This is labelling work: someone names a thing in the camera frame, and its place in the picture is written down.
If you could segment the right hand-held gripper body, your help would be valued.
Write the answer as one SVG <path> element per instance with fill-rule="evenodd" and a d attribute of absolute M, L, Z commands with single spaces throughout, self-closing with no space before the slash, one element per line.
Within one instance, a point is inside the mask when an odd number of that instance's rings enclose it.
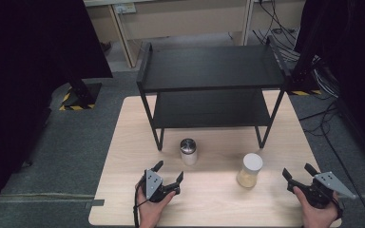
<path fill-rule="evenodd" d="M 356 198 L 356 195 L 333 172 L 318 173 L 313 177 L 310 185 L 294 179 L 292 182 L 287 181 L 288 191 L 294 192 L 295 186 L 304 193 L 309 204 L 318 209 L 324 209 L 330 202 L 339 207 L 338 201 L 334 198 L 334 192 L 352 200 Z"/>

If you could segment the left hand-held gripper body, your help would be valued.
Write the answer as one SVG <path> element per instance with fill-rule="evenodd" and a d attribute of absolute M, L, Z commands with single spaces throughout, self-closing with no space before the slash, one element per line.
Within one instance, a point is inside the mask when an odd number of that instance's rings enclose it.
<path fill-rule="evenodd" d="M 175 186 L 175 182 L 168 185 L 163 185 L 163 178 L 151 169 L 144 171 L 144 188 L 145 198 L 151 202 L 162 201 L 169 193 L 175 192 L 180 194 L 180 186 Z"/>

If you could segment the metal-lid jar of white powder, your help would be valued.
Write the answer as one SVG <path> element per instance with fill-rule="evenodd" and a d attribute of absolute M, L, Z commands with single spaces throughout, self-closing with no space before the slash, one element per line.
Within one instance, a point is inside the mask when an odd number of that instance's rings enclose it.
<path fill-rule="evenodd" d="M 183 139 L 180 143 L 182 162 L 185 165 L 194 165 L 198 159 L 197 145 L 193 139 Z"/>

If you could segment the white-lid jar of yellow grains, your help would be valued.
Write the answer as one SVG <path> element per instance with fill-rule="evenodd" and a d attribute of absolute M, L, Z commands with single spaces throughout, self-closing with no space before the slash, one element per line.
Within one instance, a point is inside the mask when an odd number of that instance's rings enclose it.
<path fill-rule="evenodd" d="M 242 159 L 241 171 L 237 175 L 239 185 L 252 188 L 257 184 L 258 173 L 263 167 L 262 158 L 256 153 L 246 154 Z"/>

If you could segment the black two-tier shelf rack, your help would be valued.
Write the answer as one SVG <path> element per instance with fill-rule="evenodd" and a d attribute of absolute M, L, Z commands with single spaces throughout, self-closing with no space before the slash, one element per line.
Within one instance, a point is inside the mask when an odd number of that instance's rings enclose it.
<path fill-rule="evenodd" d="M 264 45 L 156 50 L 137 76 L 155 144 L 167 128 L 253 126 L 264 147 L 290 72 L 273 37 Z"/>

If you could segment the person's left hand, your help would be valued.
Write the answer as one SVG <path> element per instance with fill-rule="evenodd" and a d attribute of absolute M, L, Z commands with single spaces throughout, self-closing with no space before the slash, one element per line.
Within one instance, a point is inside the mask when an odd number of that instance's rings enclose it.
<path fill-rule="evenodd" d="M 160 202 L 151 202 L 146 200 L 141 186 L 137 190 L 136 201 L 138 205 L 139 228 L 155 228 L 161 219 L 163 209 L 172 201 L 176 192 L 170 192 Z"/>

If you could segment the person's right hand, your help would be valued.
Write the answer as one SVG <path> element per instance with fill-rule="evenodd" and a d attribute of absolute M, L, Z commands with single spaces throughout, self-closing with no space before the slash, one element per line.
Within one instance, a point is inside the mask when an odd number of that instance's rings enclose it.
<path fill-rule="evenodd" d="M 304 228 L 330 228 L 337 219 L 336 205 L 330 202 L 324 209 L 311 206 L 304 193 L 294 187 L 296 195 L 302 208 L 302 223 Z"/>

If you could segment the grey floor tape piece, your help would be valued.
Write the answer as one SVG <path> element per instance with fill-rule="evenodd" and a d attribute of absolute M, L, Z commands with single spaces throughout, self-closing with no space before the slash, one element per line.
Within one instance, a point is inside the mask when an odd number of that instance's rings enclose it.
<path fill-rule="evenodd" d="M 92 206 L 104 206 L 104 204 L 105 204 L 104 199 L 93 199 L 86 203 L 85 208 L 91 208 Z"/>

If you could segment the black stand with striped base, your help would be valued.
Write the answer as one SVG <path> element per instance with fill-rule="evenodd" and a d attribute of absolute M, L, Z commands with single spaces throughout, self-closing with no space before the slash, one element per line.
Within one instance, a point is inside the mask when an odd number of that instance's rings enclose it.
<path fill-rule="evenodd" d="M 81 78 L 76 76 L 68 76 L 67 79 L 70 84 L 70 88 L 61 103 L 60 109 L 92 109 L 96 104 L 102 84 L 85 84 Z"/>
<path fill-rule="evenodd" d="M 320 48 L 325 26 L 325 14 L 330 0 L 306 0 L 301 14 L 300 28 L 295 50 L 300 54 L 291 73 L 288 89 L 295 92 L 308 92 L 318 89 L 312 76 L 313 59 Z"/>

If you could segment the black curtain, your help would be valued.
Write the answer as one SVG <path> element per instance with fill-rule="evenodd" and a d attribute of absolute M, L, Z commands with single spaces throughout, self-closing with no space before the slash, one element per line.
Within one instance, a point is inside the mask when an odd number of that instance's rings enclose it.
<path fill-rule="evenodd" d="M 296 50 L 322 59 L 342 111 L 365 153 L 365 0 L 305 0 Z"/>
<path fill-rule="evenodd" d="M 35 145 L 53 91 L 110 75 L 84 0 L 0 0 L 0 193 Z"/>

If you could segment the white wall socket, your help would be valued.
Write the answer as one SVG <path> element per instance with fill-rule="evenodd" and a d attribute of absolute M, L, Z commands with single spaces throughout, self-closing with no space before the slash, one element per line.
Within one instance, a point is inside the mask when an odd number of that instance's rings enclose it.
<path fill-rule="evenodd" d="M 129 14 L 137 12 L 134 3 L 118 3 L 114 4 L 113 8 L 118 14 Z"/>

